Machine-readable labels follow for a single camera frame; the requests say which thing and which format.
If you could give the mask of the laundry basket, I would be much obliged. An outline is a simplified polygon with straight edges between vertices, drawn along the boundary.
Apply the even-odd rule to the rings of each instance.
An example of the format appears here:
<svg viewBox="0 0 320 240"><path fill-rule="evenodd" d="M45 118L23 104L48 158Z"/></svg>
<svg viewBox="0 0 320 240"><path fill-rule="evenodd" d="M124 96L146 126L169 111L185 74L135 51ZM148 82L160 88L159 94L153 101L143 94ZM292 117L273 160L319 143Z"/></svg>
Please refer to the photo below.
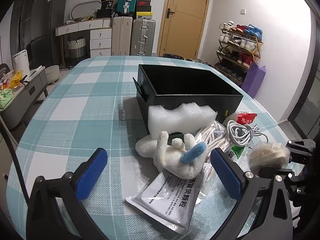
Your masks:
<svg viewBox="0 0 320 240"><path fill-rule="evenodd" d="M86 39L80 36L77 40L67 42L69 63L71 66L75 66L80 61L86 58Z"/></svg>

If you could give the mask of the wooden shoe rack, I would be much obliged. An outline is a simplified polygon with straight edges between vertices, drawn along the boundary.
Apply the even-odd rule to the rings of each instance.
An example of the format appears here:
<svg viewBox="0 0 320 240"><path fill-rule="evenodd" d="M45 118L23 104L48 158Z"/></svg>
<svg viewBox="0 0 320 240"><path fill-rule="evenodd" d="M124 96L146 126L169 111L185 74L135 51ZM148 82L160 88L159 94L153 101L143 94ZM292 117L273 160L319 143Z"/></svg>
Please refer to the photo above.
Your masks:
<svg viewBox="0 0 320 240"><path fill-rule="evenodd" d="M259 61L263 31L252 24L235 25L233 21L219 25L221 34L214 68L241 87L250 66Z"/></svg>

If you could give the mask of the silver medicine sachet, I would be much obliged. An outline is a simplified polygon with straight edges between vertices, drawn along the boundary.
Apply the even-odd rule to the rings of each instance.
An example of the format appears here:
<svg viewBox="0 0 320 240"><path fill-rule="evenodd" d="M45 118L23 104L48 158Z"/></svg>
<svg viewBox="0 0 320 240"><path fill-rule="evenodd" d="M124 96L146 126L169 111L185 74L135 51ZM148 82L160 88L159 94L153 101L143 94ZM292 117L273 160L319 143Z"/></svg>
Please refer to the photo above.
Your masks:
<svg viewBox="0 0 320 240"><path fill-rule="evenodd" d="M126 201L170 230L185 234L205 178L204 169L193 179L164 171L144 191L126 197Z"/></svg>

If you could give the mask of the wooden door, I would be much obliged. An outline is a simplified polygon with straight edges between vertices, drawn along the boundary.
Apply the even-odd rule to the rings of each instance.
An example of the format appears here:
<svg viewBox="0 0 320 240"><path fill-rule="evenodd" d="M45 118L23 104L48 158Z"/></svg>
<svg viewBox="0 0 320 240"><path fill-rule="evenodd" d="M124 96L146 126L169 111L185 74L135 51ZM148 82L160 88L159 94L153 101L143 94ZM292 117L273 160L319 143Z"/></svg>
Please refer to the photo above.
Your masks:
<svg viewBox="0 0 320 240"><path fill-rule="evenodd" d="M165 0L157 53L195 59L199 53L209 0Z"/></svg>

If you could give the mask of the red snack packet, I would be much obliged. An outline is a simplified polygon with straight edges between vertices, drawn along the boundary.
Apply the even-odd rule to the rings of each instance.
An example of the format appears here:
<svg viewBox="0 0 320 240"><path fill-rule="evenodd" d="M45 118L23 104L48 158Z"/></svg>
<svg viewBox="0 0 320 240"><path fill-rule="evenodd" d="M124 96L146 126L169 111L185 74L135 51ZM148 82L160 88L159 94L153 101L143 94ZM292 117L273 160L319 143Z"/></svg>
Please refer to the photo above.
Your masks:
<svg viewBox="0 0 320 240"><path fill-rule="evenodd" d="M250 125L253 123L256 117L257 117L257 113L238 112L236 114L236 122L241 125Z"/></svg>

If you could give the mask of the purple bag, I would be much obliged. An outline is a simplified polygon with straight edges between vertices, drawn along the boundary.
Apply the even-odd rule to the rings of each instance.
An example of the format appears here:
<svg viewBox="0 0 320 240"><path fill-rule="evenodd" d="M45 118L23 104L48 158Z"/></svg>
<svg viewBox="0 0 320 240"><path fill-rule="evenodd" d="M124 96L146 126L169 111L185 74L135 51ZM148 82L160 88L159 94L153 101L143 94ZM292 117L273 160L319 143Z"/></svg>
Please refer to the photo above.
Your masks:
<svg viewBox="0 0 320 240"><path fill-rule="evenodd" d="M241 85L242 90L245 91L250 97L254 98L262 84L265 74L266 67L259 66L253 62Z"/></svg>

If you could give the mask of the green snack packet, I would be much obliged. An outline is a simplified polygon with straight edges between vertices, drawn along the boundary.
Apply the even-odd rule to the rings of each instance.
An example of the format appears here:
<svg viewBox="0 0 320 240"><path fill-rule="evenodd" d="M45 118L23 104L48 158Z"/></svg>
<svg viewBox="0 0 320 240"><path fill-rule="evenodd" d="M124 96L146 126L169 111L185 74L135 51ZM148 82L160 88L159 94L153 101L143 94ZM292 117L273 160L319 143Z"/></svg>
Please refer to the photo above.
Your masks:
<svg viewBox="0 0 320 240"><path fill-rule="evenodd" d="M238 160L243 151L245 150L245 146L236 146L236 145L233 145L227 152L226 154L229 156L230 159L232 159L233 161L236 161Z"/></svg>

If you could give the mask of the teal plaid tablecloth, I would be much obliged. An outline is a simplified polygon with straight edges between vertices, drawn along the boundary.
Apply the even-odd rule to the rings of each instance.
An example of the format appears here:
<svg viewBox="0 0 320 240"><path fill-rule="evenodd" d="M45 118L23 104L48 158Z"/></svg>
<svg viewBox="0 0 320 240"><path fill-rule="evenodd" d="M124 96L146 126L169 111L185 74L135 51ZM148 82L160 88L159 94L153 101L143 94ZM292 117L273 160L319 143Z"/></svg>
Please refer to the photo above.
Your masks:
<svg viewBox="0 0 320 240"><path fill-rule="evenodd" d="M206 69L205 64L162 57L101 56L77 64L49 93L29 122L16 151L28 191L36 177L73 172L101 147L108 163L83 205L109 239L210 239L233 208L213 177L195 206L187 233L173 232L140 213L126 197L157 176L136 141L146 136L133 83L140 64Z"/></svg>

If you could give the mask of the silver suitcase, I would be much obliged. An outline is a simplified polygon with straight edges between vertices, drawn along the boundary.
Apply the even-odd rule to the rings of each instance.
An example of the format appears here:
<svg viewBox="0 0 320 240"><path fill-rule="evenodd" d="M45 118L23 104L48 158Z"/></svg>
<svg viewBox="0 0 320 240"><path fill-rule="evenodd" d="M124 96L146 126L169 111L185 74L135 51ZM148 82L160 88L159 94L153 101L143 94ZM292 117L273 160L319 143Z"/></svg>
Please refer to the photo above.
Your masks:
<svg viewBox="0 0 320 240"><path fill-rule="evenodd" d="M137 18L133 21L130 55L151 56L155 36L156 21Z"/></svg>

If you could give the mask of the yellow plastic bag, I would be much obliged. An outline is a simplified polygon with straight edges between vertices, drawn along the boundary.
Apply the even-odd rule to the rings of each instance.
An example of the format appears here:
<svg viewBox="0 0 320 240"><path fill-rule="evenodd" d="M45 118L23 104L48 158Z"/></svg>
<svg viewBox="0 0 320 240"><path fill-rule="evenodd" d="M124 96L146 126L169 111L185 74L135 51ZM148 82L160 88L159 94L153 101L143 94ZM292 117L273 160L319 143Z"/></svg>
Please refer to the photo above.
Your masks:
<svg viewBox="0 0 320 240"><path fill-rule="evenodd" d="M20 85L20 81L22 80L22 70L11 70L7 74L4 74L1 77L1 88L2 89L13 89Z"/></svg>

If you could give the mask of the beige suitcase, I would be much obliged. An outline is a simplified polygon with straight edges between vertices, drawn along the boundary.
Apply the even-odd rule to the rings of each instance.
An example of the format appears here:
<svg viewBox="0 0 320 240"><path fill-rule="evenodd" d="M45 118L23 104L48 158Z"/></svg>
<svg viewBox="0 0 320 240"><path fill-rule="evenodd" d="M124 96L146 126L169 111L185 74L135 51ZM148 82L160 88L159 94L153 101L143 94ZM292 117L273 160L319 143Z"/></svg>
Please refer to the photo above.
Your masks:
<svg viewBox="0 0 320 240"><path fill-rule="evenodd" d="M112 20L111 55L130 54L132 17L114 17Z"/></svg>

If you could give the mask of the white foam block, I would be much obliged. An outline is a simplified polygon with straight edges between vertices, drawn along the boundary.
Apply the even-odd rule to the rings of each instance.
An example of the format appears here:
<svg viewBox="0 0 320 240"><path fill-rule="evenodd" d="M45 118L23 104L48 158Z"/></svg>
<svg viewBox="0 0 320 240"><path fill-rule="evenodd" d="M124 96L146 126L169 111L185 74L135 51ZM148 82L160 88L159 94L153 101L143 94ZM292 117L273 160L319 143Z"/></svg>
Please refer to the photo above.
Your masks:
<svg viewBox="0 0 320 240"><path fill-rule="evenodd" d="M196 103L183 103L175 109L168 110L161 105L150 106L148 109L148 130L152 139L157 139L161 132L194 133L211 125L217 112L209 106Z"/></svg>

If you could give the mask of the white drawer desk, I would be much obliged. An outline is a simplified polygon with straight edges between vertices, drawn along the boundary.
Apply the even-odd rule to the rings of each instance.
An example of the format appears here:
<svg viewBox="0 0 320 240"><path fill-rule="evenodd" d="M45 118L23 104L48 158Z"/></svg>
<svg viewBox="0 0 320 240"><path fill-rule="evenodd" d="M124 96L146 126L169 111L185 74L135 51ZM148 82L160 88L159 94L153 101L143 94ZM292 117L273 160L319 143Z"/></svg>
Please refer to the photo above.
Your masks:
<svg viewBox="0 0 320 240"><path fill-rule="evenodd" d="M111 55L110 18L99 18L80 22L71 22L55 28L55 36L60 38L61 59L63 65L70 65L67 42L77 40L80 36L86 39L86 58Z"/></svg>

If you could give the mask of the white plush toy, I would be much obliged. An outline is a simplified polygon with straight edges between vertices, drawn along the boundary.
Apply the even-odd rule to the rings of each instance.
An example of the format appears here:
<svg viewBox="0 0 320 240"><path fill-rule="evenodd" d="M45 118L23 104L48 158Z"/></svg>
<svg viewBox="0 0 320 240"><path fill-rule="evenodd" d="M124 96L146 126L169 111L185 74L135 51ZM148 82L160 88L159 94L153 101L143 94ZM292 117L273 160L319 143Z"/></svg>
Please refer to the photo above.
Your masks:
<svg viewBox="0 0 320 240"><path fill-rule="evenodd" d="M196 142L190 133L184 138L174 138L168 144L169 134L162 131L157 139L150 135L136 142L137 153L152 158L159 172L167 170L181 179L194 179L202 170L208 154L205 142Z"/></svg>

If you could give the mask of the grey side cabinet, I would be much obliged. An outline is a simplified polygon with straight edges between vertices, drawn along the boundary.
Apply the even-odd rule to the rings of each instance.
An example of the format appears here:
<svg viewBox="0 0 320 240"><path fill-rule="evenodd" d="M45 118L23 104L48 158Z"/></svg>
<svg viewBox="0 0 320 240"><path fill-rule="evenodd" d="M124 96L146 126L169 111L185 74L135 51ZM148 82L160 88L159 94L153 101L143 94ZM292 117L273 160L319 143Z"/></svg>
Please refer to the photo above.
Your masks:
<svg viewBox="0 0 320 240"><path fill-rule="evenodd" d="M41 67L38 70L32 70L29 83L15 90L14 97L1 109L1 118L8 130L13 131L20 125L25 113L42 93L45 97L48 96L48 80L45 69L45 67Z"/></svg>

